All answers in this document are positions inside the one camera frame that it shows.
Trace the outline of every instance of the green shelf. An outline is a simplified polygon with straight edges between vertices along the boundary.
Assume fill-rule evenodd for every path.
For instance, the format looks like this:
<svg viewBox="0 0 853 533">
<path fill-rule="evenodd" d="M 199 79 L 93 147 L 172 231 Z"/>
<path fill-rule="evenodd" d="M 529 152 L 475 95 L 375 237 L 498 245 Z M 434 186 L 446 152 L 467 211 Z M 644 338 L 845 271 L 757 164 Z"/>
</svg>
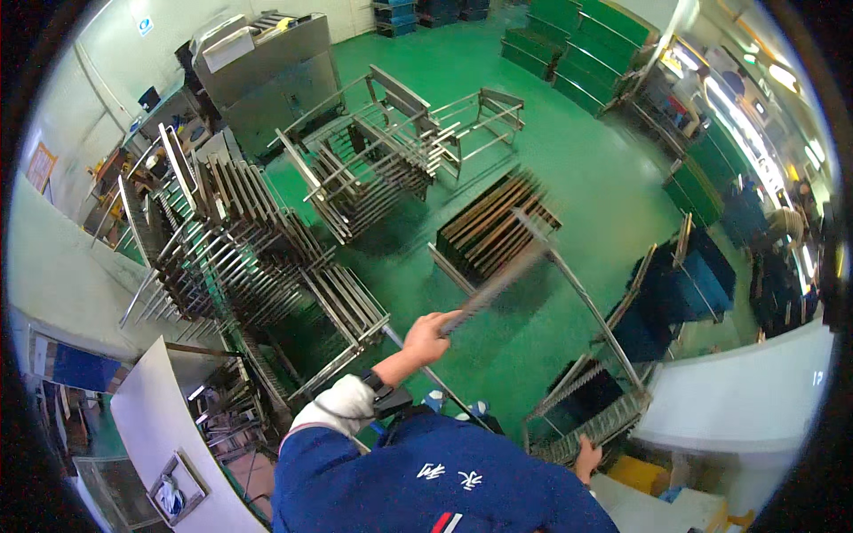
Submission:
<svg viewBox="0 0 853 533">
<path fill-rule="evenodd" d="M 568 96 L 570 100 L 578 104 L 592 116 L 596 116 L 604 105 L 607 104 L 606 101 L 595 98 L 589 90 L 577 82 L 565 78 L 559 73 L 554 77 L 554 88 L 561 94 Z"/>
<path fill-rule="evenodd" d="M 693 221 L 699 226 L 708 227 L 722 216 L 722 197 L 690 158 L 684 160 L 664 185 L 664 190 L 679 209 L 693 213 Z"/>
<path fill-rule="evenodd" d="M 617 79 L 598 79 L 590 72 L 576 67 L 572 63 L 560 61 L 557 65 L 557 73 L 563 78 L 569 79 L 583 87 L 588 93 L 602 103 L 612 100 L 616 92 Z"/>
<path fill-rule="evenodd" d="M 586 2 L 583 4 L 581 13 L 581 26 L 587 24 L 584 20 L 586 17 L 583 16 L 586 14 L 592 20 L 632 42 L 635 48 L 657 42 L 660 36 L 657 28 L 616 3 Z"/>
<path fill-rule="evenodd" d="M 548 63 L 501 39 L 501 55 L 540 79 L 548 75 Z"/>
<path fill-rule="evenodd" d="M 569 0 L 531 0 L 530 14 L 571 33 L 577 28 L 580 7 L 580 3 Z"/>
<path fill-rule="evenodd" d="M 508 44 L 512 44 L 514 47 L 535 56 L 538 60 L 544 61 L 547 64 L 559 58 L 562 53 L 561 47 L 527 28 L 507 30 L 503 38 Z"/>
</svg>

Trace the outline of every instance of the metal frame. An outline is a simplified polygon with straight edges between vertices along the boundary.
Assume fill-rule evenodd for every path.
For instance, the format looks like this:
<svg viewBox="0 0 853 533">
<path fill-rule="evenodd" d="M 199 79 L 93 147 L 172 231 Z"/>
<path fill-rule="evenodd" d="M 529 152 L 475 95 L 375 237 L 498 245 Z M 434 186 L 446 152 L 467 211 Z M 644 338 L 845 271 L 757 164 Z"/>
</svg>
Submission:
<svg viewBox="0 0 853 533">
<path fill-rule="evenodd" d="M 425 200 L 439 167 L 458 179 L 465 160 L 499 141 L 512 145 L 515 132 L 525 125 L 520 117 L 524 101 L 516 96 L 483 88 L 431 110 L 428 102 L 376 65 L 337 95 L 362 81 L 370 94 L 365 106 L 305 139 L 296 133 L 302 123 L 298 120 L 284 131 L 276 130 L 268 145 L 281 142 L 308 187 L 303 201 L 311 203 L 342 245 L 388 214 L 404 192 Z M 476 117 L 457 133 L 461 122 L 451 124 L 450 119 L 474 107 Z M 498 124 L 508 131 L 498 130 Z M 490 130 L 496 139 L 463 155 L 461 138 L 479 128 Z"/>
</svg>

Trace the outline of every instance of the green epoxy floor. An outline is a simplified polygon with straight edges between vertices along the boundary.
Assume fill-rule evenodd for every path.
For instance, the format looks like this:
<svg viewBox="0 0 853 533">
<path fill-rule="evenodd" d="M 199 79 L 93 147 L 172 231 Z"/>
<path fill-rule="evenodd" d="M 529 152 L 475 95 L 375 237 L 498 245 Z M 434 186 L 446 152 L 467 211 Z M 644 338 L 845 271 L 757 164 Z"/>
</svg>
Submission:
<svg viewBox="0 0 853 533">
<path fill-rule="evenodd" d="M 464 301 L 465 294 L 435 266 L 426 245 L 499 177 L 490 169 L 520 162 L 543 182 L 545 203 L 564 224 L 554 234 L 556 247 L 602 313 L 622 297 L 634 262 L 678 230 L 681 213 L 660 186 L 670 162 L 650 141 L 617 118 L 593 119 L 546 82 L 501 58 L 505 27 L 523 22 L 523 11 L 506 9 L 484 22 L 419 27 L 394 39 L 368 34 L 334 46 L 344 84 L 374 63 L 434 107 L 482 86 L 525 99 L 527 126 L 516 138 L 514 154 L 503 146 L 479 154 L 466 163 L 459 182 L 440 175 L 425 205 L 412 200 L 357 242 L 339 247 L 337 260 L 353 268 L 391 313 L 401 335 L 418 316 L 452 310 Z M 358 96 L 349 103 L 358 108 Z M 317 223 L 301 201 L 304 183 L 284 158 L 273 161 L 267 172 L 285 202 Z M 520 443 L 522 418 L 557 373 L 587 349 L 596 331 L 592 315 L 565 279 L 544 264 L 455 332 L 450 350 L 433 369 L 463 400 L 488 400 L 507 434 Z M 347 370 L 365 368 L 393 350 L 387 340 Z M 433 388 L 421 375 L 407 386 L 415 398 Z"/>
</svg>

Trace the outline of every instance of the worker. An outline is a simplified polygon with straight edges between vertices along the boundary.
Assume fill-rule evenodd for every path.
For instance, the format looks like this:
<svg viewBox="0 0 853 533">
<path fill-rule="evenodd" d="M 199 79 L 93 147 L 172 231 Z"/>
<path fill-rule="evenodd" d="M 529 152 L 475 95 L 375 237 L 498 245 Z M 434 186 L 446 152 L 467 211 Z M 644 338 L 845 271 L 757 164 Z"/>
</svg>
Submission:
<svg viewBox="0 0 853 533">
<path fill-rule="evenodd" d="M 589 490 L 601 448 L 585 436 L 570 471 L 472 421 L 418 406 L 360 453 L 353 436 L 373 419 L 374 405 L 444 354 L 450 342 L 441 327 L 458 313 L 422 316 L 400 351 L 361 378 L 339 379 L 297 414 L 279 448 L 275 533 L 618 531 Z"/>
<path fill-rule="evenodd" d="M 738 67 L 736 71 L 727 70 L 721 76 L 728 86 L 732 88 L 737 97 L 743 98 L 746 95 L 746 83 L 744 79 L 746 79 L 747 74 L 743 68 Z"/>
<path fill-rule="evenodd" d="M 803 245 L 807 222 L 801 207 L 796 206 L 796 209 L 781 207 L 767 216 L 767 222 L 769 224 L 767 236 L 770 242 L 776 242 L 788 236 L 791 237 L 791 242 L 788 243 L 788 248 L 791 250 Z"/>
<path fill-rule="evenodd" d="M 708 102 L 708 89 L 705 87 L 705 81 L 710 75 L 711 69 L 707 65 L 700 65 L 699 69 L 695 71 L 685 69 L 684 78 L 679 79 L 672 86 L 672 92 L 687 109 L 690 117 L 690 121 L 682 128 L 682 132 L 688 139 L 693 136 L 696 128 L 702 122 L 699 117 L 700 110 L 693 100 L 696 96 L 701 96 L 702 100 Z"/>
</svg>

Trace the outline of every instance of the blue uniform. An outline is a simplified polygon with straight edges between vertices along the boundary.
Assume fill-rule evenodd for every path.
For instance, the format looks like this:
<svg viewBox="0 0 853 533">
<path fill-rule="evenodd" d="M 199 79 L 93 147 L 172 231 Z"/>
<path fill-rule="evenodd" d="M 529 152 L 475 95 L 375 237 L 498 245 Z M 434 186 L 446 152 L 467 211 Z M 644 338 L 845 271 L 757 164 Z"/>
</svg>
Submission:
<svg viewBox="0 0 853 533">
<path fill-rule="evenodd" d="M 329 427 L 292 432 L 276 465 L 273 531 L 618 532 L 573 472 L 506 437 L 418 414 L 393 441 L 360 455 Z"/>
</svg>

